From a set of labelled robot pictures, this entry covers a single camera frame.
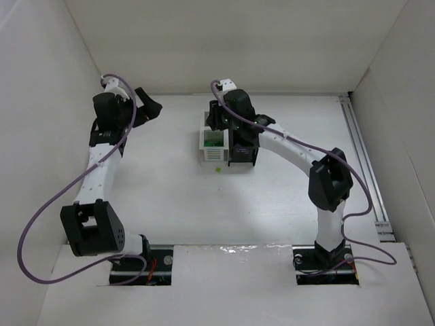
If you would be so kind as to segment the green lego plate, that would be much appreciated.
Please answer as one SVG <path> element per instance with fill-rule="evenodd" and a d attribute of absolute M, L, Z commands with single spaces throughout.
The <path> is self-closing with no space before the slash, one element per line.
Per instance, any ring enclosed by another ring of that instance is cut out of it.
<path fill-rule="evenodd" d="M 222 147 L 223 143 L 222 142 L 209 142 L 209 141 L 205 141 L 204 142 L 204 146 L 205 147 Z"/>

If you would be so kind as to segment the purple lego pieces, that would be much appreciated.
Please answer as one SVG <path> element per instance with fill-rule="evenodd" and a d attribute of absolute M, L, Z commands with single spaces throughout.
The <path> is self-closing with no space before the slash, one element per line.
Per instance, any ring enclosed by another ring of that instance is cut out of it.
<path fill-rule="evenodd" d="M 251 149 L 248 147 L 235 146 L 234 151 L 239 154 L 247 155 L 251 152 Z"/>

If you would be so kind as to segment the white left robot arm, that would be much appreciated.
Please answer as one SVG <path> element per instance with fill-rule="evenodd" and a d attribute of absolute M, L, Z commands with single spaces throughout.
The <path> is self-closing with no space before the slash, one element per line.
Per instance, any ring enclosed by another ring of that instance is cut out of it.
<path fill-rule="evenodd" d="M 150 244 L 142 234 L 124 229 L 109 203 L 115 171 L 124 154 L 121 138 L 130 125 L 141 126 L 157 118 L 162 105 L 143 90 L 135 89 L 135 99 L 124 99 L 115 90 L 93 97 L 96 119 L 89 140 L 88 167 L 72 205 L 64 206 L 60 220 L 73 254 L 77 257 L 100 254 L 132 254 L 149 259 Z"/>

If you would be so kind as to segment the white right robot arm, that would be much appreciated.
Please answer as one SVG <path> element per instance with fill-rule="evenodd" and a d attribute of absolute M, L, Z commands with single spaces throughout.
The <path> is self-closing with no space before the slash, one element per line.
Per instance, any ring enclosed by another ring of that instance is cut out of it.
<path fill-rule="evenodd" d="M 314 255 L 325 266 L 337 262 L 345 248 L 344 208 L 353 187 L 344 152 L 327 151 L 287 133 L 273 118 L 257 114 L 242 89 L 222 90 L 217 84 L 211 89 L 215 98 L 209 104 L 207 124 L 212 130 L 228 130 L 239 140 L 239 147 L 269 150 L 308 177 L 308 196 L 317 209 Z"/>

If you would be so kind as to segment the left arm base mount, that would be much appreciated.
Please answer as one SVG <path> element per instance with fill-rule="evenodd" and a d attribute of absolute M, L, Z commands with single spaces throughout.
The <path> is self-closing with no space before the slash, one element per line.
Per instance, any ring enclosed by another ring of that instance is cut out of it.
<path fill-rule="evenodd" d="M 123 257 L 114 261 L 109 273 L 109 284 L 122 283 L 124 286 L 170 286 L 172 281 L 174 246 L 167 244 L 154 244 L 151 246 L 150 258 L 147 258 L 145 270 L 143 262 Z"/>

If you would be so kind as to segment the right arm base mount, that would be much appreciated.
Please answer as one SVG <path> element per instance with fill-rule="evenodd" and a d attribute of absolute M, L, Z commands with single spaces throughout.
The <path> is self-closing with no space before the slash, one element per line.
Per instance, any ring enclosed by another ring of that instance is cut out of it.
<path fill-rule="evenodd" d="M 360 283 L 353 263 L 344 263 L 331 270 L 352 255 L 349 245 L 345 245 L 338 256 L 332 260 L 323 258 L 314 245 L 294 246 L 292 252 L 297 285 L 359 285 Z"/>

